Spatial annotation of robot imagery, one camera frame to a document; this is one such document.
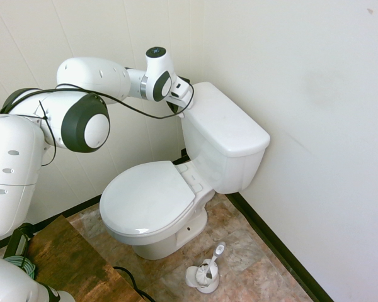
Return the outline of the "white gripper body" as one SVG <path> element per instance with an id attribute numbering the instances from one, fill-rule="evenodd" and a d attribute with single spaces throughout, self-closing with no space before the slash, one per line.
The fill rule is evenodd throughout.
<path id="1" fill-rule="evenodd" d="M 193 86 L 188 82 L 174 82 L 168 94 L 168 101 L 185 108 L 187 105 L 191 107 L 191 99 L 194 94 Z"/>

